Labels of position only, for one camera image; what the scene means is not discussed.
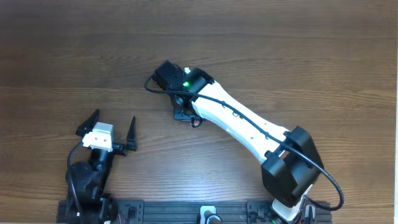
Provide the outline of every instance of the cable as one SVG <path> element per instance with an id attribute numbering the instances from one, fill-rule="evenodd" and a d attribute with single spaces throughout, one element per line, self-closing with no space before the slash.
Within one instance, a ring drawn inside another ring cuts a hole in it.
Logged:
<path id="1" fill-rule="evenodd" d="M 75 186 L 73 185 L 73 180 L 72 180 L 72 165 L 71 165 L 71 161 L 72 161 L 72 157 L 74 155 L 74 153 L 76 152 L 76 150 L 82 145 L 82 142 L 80 141 L 69 153 L 68 156 L 68 161 L 67 161 L 67 167 L 68 167 L 68 178 L 69 178 L 69 183 L 70 183 L 70 188 L 72 190 L 72 194 L 73 194 L 73 199 L 75 201 L 76 207 L 77 207 L 77 212 L 79 213 L 79 217 L 80 217 L 80 223 L 84 224 L 84 220 L 83 220 L 83 209 L 81 208 L 81 205 L 79 203 L 79 200 L 77 198 L 77 194 L 76 194 L 76 189 Z"/>
<path id="2" fill-rule="evenodd" d="M 343 204 L 344 204 L 344 194 L 342 189 L 340 188 L 340 186 L 337 184 L 337 182 L 334 180 L 334 178 L 322 167 L 320 167 L 316 162 L 312 161 L 310 158 L 308 158 L 306 155 L 302 154 L 300 151 L 298 151 L 297 149 L 289 146 L 288 144 L 280 141 L 279 139 L 275 138 L 274 136 L 270 135 L 267 131 L 264 131 L 262 128 L 260 128 L 260 126 L 258 126 L 255 122 L 253 122 L 252 120 L 250 120 L 246 115 L 244 115 L 242 112 L 238 111 L 237 109 L 235 109 L 234 107 L 232 107 L 231 105 L 225 103 L 225 101 L 221 101 L 221 100 L 217 100 L 216 98 L 210 97 L 210 96 L 206 96 L 206 95 L 202 95 L 202 94 L 198 94 L 198 93 L 189 93 L 189 92 L 184 92 L 184 91 L 169 91 L 169 90 L 152 90 L 150 88 L 148 88 L 148 83 L 151 80 L 153 76 L 149 77 L 145 84 L 144 84 L 144 88 L 151 92 L 151 93 L 163 93 L 163 94 L 168 94 L 168 95 L 187 95 L 187 96 L 195 96 L 195 97 L 200 97 L 200 98 L 204 98 L 206 100 L 211 100 L 214 101 L 216 103 L 221 104 L 224 107 L 227 107 L 229 109 L 231 109 L 235 114 L 238 114 L 241 118 L 245 119 L 249 124 L 253 125 L 257 130 L 260 131 L 260 133 L 262 133 L 263 135 L 265 135 L 265 137 L 267 139 L 271 139 L 273 141 L 275 141 L 276 143 L 280 144 L 282 147 L 284 147 L 286 150 L 288 150 L 289 152 L 293 152 L 296 155 L 300 156 L 303 160 L 307 161 L 308 163 L 310 163 L 311 165 L 313 165 L 314 167 L 316 167 L 332 184 L 333 186 L 335 186 L 338 195 L 340 197 L 340 201 L 339 204 L 335 207 L 326 207 L 323 205 L 320 205 L 319 203 L 313 201 L 311 198 L 305 196 L 311 203 L 314 204 L 314 206 L 327 210 L 327 211 L 336 211 L 339 210 Z"/>

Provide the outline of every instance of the wood grain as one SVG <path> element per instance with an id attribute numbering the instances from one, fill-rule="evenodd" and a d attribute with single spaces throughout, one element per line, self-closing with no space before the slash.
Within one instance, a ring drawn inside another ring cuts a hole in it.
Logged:
<path id="1" fill-rule="evenodd" d="M 397 4 L 352 0 L 0 1 L 0 222 L 54 222 L 76 127 L 95 108 L 139 150 L 109 191 L 144 200 L 270 198 L 254 156 L 211 123 L 172 119 L 144 80 L 164 60 L 318 146 L 346 203 L 334 223 L 392 223 Z M 76 159 L 90 152 L 79 151 Z M 313 198 L 337 202 L 321 177 Z"/>

